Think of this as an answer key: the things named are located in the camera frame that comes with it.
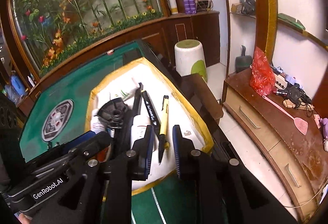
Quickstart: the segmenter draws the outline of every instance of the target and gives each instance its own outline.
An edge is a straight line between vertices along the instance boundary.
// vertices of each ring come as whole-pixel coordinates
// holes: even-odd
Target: drawer handle
[[[239,107],[239,110],[241,111],[241,113],[244,114],[244,116],[253,124],[253,126],[255,127],[255,129],[260,129],[261,127],[256,126],[256,124],[245,114],[245,112],[241,109],[241,106]]]
[[[290,168],[289,168],[289,163],[287,164],[287,169],[288,169],[290,175],[292,176],[292,178],[293,178],[293,180],[294,180],[294,182],[295,182],[295,184],[296,184],[296,187],[297,187],[297,188],[301,188],[302,185],[299,185],[299,184],[297,183],[296,178],[294,177],[294,175],[292,174],[292,172],[291,172],[291,170],[290,170]]]

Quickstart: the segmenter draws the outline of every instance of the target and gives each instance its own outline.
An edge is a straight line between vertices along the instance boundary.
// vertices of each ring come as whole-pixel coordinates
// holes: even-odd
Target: red plastic bag
[[[275,82],[276,78],[274,77],[268,59],[260,48],[256,48],[249,85],[262,96],[272,92]]]

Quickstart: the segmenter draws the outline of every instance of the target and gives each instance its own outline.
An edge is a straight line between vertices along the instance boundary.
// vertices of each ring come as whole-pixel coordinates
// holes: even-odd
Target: screw
[[[95,159],[91,159],[91,160],[89,160],[88,165],[90,167],[95,167],[96,165],[98,165],[98,161]]]
[[[197,149],[191,150],[190,153],[191,153],[192,156],[200,156],[200,151],[197,150]]]
[[[128,157],[133,157],[136,155],[136,152],[134,150],[129,150],[129,151],[126,151],[126,155]]]
[[[229,160],[229,164],[232,166],[237,166],[237,165],[239,165],[239,161],[238,161],[238,159],[232,158]]]

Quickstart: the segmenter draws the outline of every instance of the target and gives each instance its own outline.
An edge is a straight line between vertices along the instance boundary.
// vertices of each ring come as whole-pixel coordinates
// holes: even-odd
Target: hand
[[[22,224],[30,224],[30,220],[24,215],[24,214],[20,214],[18,216],[18,220],[22,223]]]

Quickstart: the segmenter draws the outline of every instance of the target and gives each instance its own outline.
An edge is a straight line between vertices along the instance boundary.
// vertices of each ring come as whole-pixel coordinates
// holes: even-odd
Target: wooden drawer
[[[311,184],[309,183],[303,168],[301,168],[296,161],[285,142],[280,141],[269,151],[269,154],[286,177],[298,202],[302,205],[304,202],[311,200],[314,196]],[[315,198],[302,206],[301,210],[305,219],[312,215],[317,207],[318,205]]]
[[[271,150],[281,140],[267,121],[229,86],[226,103],[245,122],[267,151]]]

